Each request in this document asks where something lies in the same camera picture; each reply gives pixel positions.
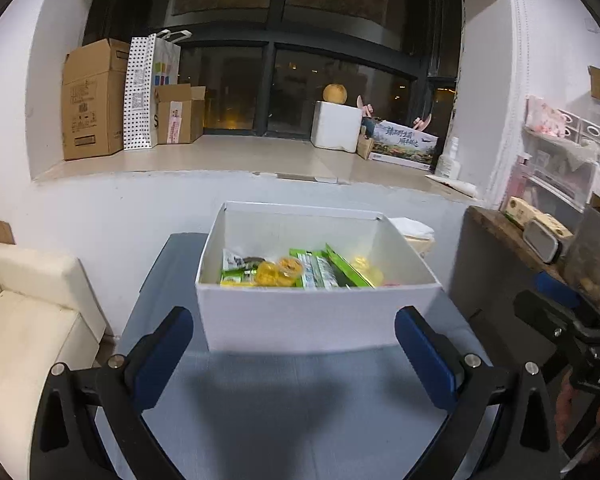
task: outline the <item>open white box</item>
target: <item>open white box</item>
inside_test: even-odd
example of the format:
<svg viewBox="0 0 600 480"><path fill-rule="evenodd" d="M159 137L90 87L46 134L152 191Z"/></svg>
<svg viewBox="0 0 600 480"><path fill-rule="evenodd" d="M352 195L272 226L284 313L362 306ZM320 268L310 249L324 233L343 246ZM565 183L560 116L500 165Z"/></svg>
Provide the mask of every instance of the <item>open white box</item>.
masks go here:
<svg viewBox="0 0 600 480"><path fill-rule="evenodd" d="M289 249L329 244L350 261L365 256L384 274L379 288L224 287L222 249L277 261ZM226 202L206 240L196 276L211 351L311 353L397 344L395 313L426 313L440 282L382 213Z"/></svg>

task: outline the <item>blue tablecloth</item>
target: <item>blue tablecloth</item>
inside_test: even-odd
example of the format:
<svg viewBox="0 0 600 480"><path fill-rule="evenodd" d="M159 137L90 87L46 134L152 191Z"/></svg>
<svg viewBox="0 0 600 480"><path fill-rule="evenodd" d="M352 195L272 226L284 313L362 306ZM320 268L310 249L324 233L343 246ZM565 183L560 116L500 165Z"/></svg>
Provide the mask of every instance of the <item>blue tablecloth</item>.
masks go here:
<svg viewBox="0 0 600 480"><path fill-rule="evenodd" d="M117 351L127 353L174 305L194 337L144 420L189 480L400 480L445 418L400 347L306 356L208 352L194 277L206 235L171 235L147 276ZM441 293L426 315L461 352L486 357ZM480 455L483 420L456 478ZM96 417L118 475L133 479L102 410Z"/></svg>

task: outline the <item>bag handle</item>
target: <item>bag handle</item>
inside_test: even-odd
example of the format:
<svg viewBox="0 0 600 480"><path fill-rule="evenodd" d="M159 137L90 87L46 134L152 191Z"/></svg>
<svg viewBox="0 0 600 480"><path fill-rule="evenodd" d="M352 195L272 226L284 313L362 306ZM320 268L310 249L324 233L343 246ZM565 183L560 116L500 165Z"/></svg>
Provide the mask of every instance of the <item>bag handle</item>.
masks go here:
<svg viewBox="0 0 600 480"><path fill-rule="evenodd" d="M176 38L175 40L170 40L170 37L176 36L176 34L181 34L182 36L180 38ZM176 32L171 32L168 28L164 28L160 32L157 32L155 37L171 41L171 43L178 43L179 41L190 38L191 33L188 30L177 30Z"/></svg>

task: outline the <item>window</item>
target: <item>window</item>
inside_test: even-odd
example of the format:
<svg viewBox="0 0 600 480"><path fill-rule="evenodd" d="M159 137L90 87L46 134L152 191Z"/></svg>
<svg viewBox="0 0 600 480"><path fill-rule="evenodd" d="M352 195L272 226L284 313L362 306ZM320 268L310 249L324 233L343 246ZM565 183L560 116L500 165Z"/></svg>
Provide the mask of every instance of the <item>window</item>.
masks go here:
<svg viewBox="0 0 600 480"><path fill-rule="evenodd" d="M330 83L378 118L452 115L462 0L94 0L85 42L186 28L181 82L204 85L205 133L309 139Z"/></svg>

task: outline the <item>metal screw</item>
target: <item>metal screw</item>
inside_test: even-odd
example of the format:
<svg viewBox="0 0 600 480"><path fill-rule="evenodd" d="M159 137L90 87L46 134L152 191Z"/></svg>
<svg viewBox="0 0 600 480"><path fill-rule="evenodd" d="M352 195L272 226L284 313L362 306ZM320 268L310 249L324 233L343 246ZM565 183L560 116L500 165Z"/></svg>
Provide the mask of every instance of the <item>metal screw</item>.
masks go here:
<svg viewBox="0 0 600 480"><path fill-rule="evenodd" d="M464 362L471 368L477 368L482 364L482 359L476 354L467 354L464 356Z"/></svg>
<svg viewBox="0 0 600 480"><path fill-rule="evenodd" d="M525 370L531 375L536 375L540 371L540 368L538 368L536 363L529 361L525 364Z"/></svg>
<svg viewBox="0 0 600 480"><path fill-rule="evenodd" d="M64 365L62 363L56 363L51 367L51 375L60 375L64 372Z"/></svg>
<svg viewBox="0 0 600 480"><path fill-rule="evenodd" d="M125 357L120 354L112 355L107 361L109 368L120 368L125 363Z"/></svg>

